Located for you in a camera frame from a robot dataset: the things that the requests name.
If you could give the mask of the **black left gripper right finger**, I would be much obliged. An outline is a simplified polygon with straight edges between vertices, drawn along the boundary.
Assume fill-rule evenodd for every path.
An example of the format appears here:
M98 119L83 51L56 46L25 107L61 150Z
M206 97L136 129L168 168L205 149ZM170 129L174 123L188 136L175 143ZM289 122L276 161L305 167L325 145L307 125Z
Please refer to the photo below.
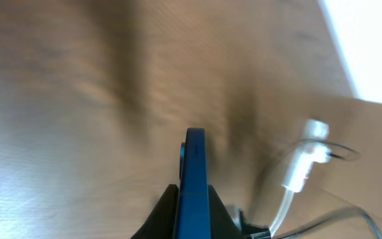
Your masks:
M215 188L208 186L211 239L244 239Z

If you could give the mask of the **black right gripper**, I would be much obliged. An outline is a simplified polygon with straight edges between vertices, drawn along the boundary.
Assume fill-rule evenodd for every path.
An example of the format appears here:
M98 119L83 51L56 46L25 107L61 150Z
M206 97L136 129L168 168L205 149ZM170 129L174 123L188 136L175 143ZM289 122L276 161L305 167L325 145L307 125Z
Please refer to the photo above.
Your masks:
M268 226L257 226L247 223L243 211L235 205L226 206L226 210L231 217L238 232L246 239L271 239L271 232Z

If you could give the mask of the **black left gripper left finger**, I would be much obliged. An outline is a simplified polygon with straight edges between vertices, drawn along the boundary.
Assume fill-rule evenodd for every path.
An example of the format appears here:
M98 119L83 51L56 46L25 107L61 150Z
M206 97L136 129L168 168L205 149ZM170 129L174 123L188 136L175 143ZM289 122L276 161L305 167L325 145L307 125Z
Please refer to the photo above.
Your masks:
M131 239L173 239L179 189L169 184L144 224Z

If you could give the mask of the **blue Galaxy smartphone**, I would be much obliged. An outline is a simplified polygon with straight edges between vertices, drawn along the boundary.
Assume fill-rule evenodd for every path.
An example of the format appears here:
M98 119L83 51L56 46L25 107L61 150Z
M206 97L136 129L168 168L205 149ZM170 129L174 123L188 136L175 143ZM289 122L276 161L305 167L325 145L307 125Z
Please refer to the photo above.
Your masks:
M210 239L205 131L189 128L180 149L180 186L175 239Z

